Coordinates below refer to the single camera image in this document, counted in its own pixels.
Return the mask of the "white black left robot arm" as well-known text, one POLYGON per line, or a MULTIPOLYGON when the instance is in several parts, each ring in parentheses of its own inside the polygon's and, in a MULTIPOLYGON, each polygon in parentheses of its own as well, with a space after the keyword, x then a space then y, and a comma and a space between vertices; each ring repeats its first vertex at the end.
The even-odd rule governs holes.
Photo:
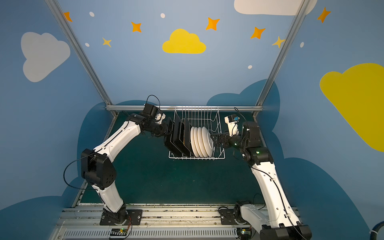
POLYGON ((142 132, 150 132, 156 137, 166 136, 169 132, 166 115, 162 112, 154 116, 131 114, 107 140, 82 152, 82 178, 98 193, 107 212, 117 214, 125 205, 116 187, 117 172, 113 162, 121 150, 142 132))

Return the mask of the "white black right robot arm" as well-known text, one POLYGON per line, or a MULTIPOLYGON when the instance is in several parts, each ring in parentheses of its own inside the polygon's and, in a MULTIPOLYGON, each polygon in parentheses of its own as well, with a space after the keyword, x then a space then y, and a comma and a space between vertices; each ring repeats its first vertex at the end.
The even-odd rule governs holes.
POLYGON ((249 165, 261 189, 268 214, 245 201, 236 204, 235 219, 250 224, 261 240, 309 240, 312 231, 303 224, 291 208, 279 181, 275 162, 263 146, 260 127, 256 122, 244 122, 241 134, 235 131, 213 135, 215 146, 235 148, 249 165))

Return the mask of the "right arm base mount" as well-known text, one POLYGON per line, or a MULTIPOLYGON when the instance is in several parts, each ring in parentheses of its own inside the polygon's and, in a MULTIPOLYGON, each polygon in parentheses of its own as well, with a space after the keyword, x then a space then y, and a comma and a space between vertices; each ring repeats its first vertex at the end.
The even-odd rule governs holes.
POLYGON ((250 201, 238 201, 233 209, 221 206, 218 208, 222 225, 248 225, 241 214, 241 206, 251 204, 250 201))

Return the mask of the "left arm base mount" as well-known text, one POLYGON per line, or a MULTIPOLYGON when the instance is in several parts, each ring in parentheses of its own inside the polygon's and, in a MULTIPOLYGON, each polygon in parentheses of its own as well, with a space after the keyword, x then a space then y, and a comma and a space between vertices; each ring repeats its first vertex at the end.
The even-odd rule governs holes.
POLYGON ((117 213, 112 213, 103 209, 100 226, 138 226, 141 223, 143 210, 121 209, 117 213))

